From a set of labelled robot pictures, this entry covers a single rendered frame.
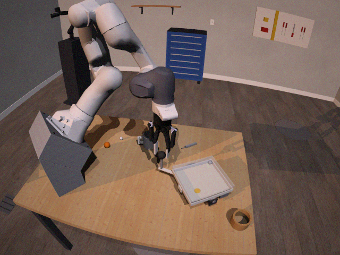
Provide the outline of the tan tape roll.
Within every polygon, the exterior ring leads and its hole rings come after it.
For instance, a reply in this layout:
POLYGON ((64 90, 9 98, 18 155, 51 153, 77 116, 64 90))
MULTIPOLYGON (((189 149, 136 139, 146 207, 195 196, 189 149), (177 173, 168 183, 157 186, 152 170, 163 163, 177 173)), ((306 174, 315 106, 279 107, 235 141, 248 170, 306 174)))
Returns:
POLYGON ((237 230, 237 231, 243 231, 245 230, 249 225, 250 223, 252 222, 252 215, 251 213, 246 210, 246 209, 238 209, 234 212, 233 216, 231 217, 231 220, 230 220, 230 224, 231 226, 237 230), (240 224, 236 221, 235 219, 235 216, 243 216, 246 221, 247 221, 247 224, 240 224))

